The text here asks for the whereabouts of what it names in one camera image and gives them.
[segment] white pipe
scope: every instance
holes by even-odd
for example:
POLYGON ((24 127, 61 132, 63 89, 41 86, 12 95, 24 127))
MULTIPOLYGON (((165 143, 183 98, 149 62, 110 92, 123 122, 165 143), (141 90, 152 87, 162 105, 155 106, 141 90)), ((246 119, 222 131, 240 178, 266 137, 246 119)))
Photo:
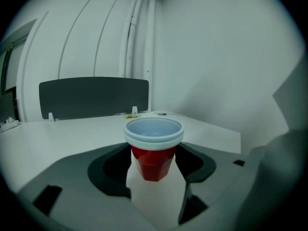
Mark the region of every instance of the white pipe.
POLYGON ((154 24, 155 24, 155 0, 149 0, 148 24, 143 59, 143 79, 149 82, 148 112, 152 111, 152 86, 154 63, 154 24))
POLYGON ((130 27, 130 22, 132 15, 134 13, 134 9, 136 6, 137 0, 132 0, 129 11, 126 17, 126 21, 123 28, 122 40, 121 40, 121 49, 120 49, 120 59, 119 59, 119 76, 125 77, 125 64, 126 64, 126 51, 127 51, 127 42, 128 42, 128 32, 130 27))
POLYGON ((129 34, 128 34, 126 64, 125 64, 125 77, 126 78, 131 78, 131 62, 132 62, 132 57, 133 57, 135 32, 136 32, 136 25, 137 25, 137 21, 138 21, 138 15, 139 15, 141 4, 142 4, 142 0, 137 0, 135 10, 134 10, 133 16, 131 18, 129 34))

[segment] white tabletop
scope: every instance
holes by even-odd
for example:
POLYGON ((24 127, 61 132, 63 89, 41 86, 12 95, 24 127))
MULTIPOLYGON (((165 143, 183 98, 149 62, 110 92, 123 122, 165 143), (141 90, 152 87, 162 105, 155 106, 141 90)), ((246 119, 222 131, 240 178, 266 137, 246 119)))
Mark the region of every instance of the white tabletop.
MULTIPOLYGON (((142 116, 158 116, 143 113, 142 116)), ((240 133, 179 115, 167 115, 184 125, 183 142, 226 152, 241 152, 240 133)), ((0 169, 17 193, 54 162, 69 155, 125 142, 123 115, 23 123, 0 134, 0 169)))

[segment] cup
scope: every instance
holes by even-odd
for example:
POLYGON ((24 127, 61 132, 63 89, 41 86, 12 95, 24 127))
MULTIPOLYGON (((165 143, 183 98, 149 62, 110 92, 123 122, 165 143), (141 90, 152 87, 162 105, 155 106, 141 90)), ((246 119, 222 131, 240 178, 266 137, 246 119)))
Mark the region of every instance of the cup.
POLYGON ((182 124, 164 117, 138 118, 124 127, 124 137, 131 145, 138 171, 149 181, 159 181, 167 175, 183 136, 182 124))

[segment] red cup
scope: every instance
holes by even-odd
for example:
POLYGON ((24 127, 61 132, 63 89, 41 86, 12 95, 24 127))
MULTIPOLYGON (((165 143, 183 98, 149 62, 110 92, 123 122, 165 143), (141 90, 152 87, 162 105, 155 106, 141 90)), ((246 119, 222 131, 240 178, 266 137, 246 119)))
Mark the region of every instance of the red cup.
POLYGON ((129 121, 124 137, 131 145, 138 171, 145 180, 159 181, 168 174, 184 128, 176 120, 160 117, 129 121))
POLYGON ((131 146, 138 161, 138 171, 149 181, 160 181, 168 174, 175 150, 176 146, 161 151, 147 151, 131 146))

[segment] small yellow label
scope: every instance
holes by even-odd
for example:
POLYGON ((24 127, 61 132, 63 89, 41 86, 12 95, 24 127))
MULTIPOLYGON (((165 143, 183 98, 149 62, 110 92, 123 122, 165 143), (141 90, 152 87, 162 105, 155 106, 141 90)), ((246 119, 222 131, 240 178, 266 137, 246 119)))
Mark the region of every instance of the small yellow label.
POLYGON ((124 116, 126 118, 126 120, 132 120, 132 119, 136 119, 139 118, 139 115, 125 115, 124 116))

